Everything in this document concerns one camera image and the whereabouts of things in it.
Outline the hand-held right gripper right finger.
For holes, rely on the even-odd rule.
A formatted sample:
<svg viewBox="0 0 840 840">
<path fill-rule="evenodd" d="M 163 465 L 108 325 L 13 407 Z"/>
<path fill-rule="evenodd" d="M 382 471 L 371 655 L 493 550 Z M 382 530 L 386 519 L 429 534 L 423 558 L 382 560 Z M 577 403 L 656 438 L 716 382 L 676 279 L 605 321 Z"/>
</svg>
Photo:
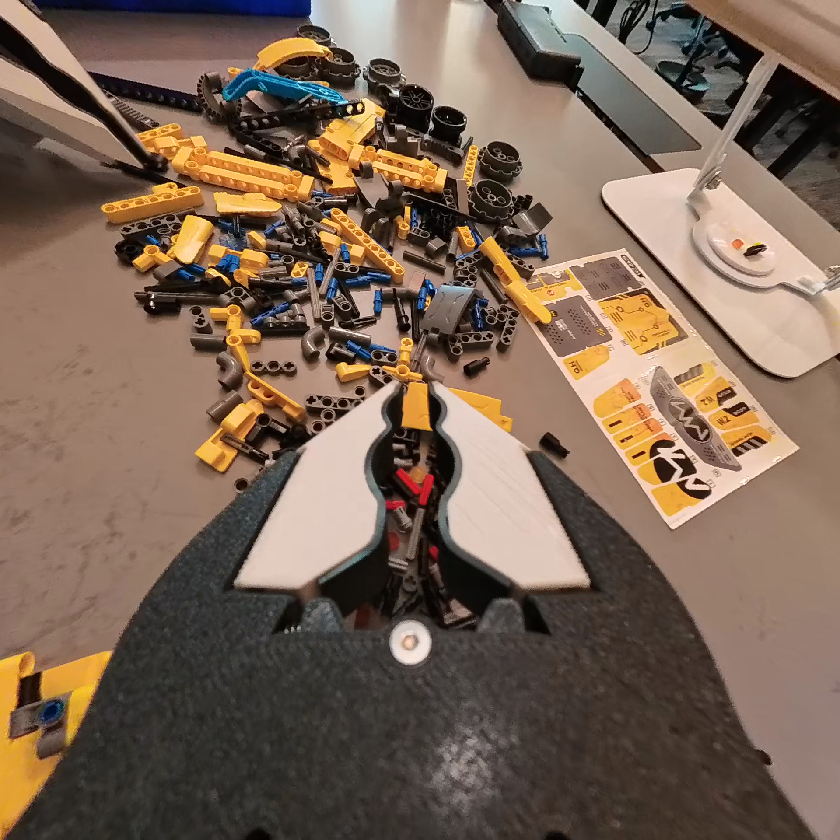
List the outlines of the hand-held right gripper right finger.
<svg viewBox="0 0 840 840">
<path fill-rule="evenodd" d="M 588 575 L 534 465 L 534 453 L 433 383 L 438 442 L 451 476 L 438 505 L 438 564 L 471 611 L 496 599 L 585 591 Z"/>
</svg>

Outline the black power adapter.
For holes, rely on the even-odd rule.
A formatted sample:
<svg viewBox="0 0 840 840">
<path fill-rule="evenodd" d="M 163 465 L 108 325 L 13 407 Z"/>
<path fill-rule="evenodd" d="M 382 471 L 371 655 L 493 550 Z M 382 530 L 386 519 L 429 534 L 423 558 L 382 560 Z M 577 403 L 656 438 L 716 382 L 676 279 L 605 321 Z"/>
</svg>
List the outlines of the black power adapter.
<svg viewBox="0 0 840 840">
<path fill-rule="evenodd" d="M 547 7 L 499 1 L 497 26 L 529 78 L 577 88 L 581 57 L 566 43 Z"/>
</svg>

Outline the long black holed beam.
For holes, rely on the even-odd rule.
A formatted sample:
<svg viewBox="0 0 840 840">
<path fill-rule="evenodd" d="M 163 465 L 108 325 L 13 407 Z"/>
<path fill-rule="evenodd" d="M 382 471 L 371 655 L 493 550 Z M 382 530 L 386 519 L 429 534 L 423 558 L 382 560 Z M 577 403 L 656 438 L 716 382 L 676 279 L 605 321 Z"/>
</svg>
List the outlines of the long black holed beam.
<svg viewBox="0 0 840 840">
<path fill-rule="evenodd" d="M 113 77 L 94 71 L 88 73 L 100 89 L 119 99 L 147 102 L 163 108 L 185 112 L 201 113 L 203 111 L 201 100 L 195 93 Z"/>
</svg>

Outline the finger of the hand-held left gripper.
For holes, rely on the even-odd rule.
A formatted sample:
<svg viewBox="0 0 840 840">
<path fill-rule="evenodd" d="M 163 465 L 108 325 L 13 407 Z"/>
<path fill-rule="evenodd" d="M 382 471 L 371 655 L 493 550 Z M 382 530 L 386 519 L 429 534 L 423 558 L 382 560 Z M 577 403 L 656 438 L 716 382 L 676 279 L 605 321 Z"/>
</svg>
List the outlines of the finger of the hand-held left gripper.
<svg viewBox="0 0 840 840">
<path fill-rule="evenodd" d="M 2 49 L 2 119 L 104 163 L 154 171 L 150 152 L 73 53 Z"/>
<path fill-rule="evenodd" d="M 53 140 L 118 167 L 165 172 L 31 2 L 1 2 L 2 135 Z"/>
</svg>

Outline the blue storage bin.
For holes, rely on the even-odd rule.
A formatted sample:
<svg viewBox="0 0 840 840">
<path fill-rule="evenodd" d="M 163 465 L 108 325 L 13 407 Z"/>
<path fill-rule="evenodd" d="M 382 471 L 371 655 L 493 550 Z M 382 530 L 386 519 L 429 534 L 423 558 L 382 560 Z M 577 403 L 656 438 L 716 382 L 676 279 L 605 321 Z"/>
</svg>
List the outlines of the blue storage bin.
<svg viewBox="0 0 840 840">
<path fill-rule="evenodd" d="M 220 14 L 305 18 L 311 14 L 311 1 L 35 1 L 40 8 L 75 11 Z"/>
</svg>

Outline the pile of plastic building pieces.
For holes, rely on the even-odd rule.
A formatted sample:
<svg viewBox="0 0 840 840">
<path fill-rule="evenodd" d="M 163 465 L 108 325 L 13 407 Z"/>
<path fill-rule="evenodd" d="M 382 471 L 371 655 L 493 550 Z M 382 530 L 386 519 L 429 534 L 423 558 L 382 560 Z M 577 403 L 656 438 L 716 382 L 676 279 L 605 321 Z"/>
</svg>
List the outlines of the pile of plastic building pieces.
<svg viewBox="0 0 840 840">
<path fill-rule="evenodd" d="M 477 146 L 463 111 L 393 61 L 361 68 L 326 29 L 300 26 L 251 69 L 349 104 L 257 91 L 226 101 L 237 68 L 199 77 L 201 113 L 122 99 L 160 124 L 138 137 L 182 179 L 140 171 L 159 178 L 149 195 L 102 205 L 120 226 L 114 251 L 154 276 L 136 294 L 146 313 L 190 306 L 194 350 L 216 355 L 223 395 L 196 457 L 219 474 L 239 456 L 265 469 L 303 446 L 362 404 L 364 382 L 401 385 L 408 425 L 394 427 L 381 491 L 406 557 L 389 560 L 372 601 L 388 616 L 472 627 L 438 564 L 447 480 L 422 410 L 433 352 L 503 353 L 521 319 L 549 322 L 522 259 L 547 255 L 534 248 L 541 228 L 525 226 L 542 207 L 508 189 L 522 170 L 514 147 Z"/>
</svg>

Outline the blue curved panel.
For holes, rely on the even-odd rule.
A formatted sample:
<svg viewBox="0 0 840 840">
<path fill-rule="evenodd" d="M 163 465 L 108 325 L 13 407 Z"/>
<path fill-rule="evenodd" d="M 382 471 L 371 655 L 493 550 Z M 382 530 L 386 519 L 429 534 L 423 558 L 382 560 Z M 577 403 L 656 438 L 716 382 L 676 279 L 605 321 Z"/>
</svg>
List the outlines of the blue curved panel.
<svg viewBox="0 0 840 840">
<path fill-rule="evenodd" d="M 280 77 L 271 72 L 256 69 L 240 71 L 222 89 L 222 97 L 227 102 L 232 102 L 252 91 L 294 102 L 310 97 L 316 102 L 327 102 L 333 106 L 349 104 L 340 92 L 318 82 Z"/>
</svg>

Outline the yellow and grey sticker sheet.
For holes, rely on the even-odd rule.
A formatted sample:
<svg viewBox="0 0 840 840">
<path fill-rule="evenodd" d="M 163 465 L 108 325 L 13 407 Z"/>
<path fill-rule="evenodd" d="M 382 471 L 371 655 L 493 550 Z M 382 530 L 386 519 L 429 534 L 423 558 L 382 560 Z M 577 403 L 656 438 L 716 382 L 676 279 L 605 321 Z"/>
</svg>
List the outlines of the yellow and grey sticker sheet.
<svg viewBox="0 0 840 840">
<path fill-rule="evenodd" d="M 542 345 L 670 529 L 798 445 L 625 249 L 527 280 Z"/>
</svg>

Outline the yellow building block assembly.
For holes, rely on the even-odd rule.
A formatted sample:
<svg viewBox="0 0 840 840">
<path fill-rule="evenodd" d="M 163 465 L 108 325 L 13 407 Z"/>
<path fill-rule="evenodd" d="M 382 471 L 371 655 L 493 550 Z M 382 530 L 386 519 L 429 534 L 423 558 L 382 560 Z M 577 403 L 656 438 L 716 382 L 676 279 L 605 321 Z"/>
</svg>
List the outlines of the yellow building block assembly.
<svg viewBox="0 0 840 840">
<path fill-rule="evenodd" d="M 1 662 L 1 837 L 73 742 L 111 652 L 39 670 L 30 652 Z"/>
</svg>

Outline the black toothed gear rack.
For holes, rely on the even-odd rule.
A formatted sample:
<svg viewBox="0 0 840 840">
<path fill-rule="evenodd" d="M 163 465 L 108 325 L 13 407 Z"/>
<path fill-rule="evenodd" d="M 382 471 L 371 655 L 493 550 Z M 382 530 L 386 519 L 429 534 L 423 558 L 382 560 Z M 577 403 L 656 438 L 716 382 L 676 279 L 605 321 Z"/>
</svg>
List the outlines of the black toothed gear rack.
<svg viewBox="0 0 840 840">
<path fill-rule="evenodd" d="M 154 130 L 160 127 L 160 124 L 153 120 L 151 117 L 148 117 L 146 114 L 142 113 L 138 109 L 134 108 L 133 106 L 129 105 L 126 101 L 114 96 L 110 92 L 104 92 L 107 99 L 111 102 L 111 105 L 116 109 L 118 113 L 122 115 L 122 117 L 126 120 L 129 126 L 135 130 L 136 132 L 144 132 L 148 130 Z"/>
</svg>

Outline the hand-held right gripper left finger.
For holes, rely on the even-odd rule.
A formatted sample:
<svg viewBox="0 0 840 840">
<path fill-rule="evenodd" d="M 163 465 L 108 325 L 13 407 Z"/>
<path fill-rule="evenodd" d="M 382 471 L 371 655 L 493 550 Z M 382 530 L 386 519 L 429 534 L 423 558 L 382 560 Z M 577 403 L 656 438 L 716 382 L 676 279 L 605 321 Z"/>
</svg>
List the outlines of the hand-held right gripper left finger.
<svg viewBox="0 0 840 840">
<path fill-rule="evenodd" d="M 317 597 L 350 614 L 387 582 L 389 542 L 380 484 L 391 474 L 392 408 L 382 387 L 296 453 L 235 578 L 240 591 Z"/>
</svg>

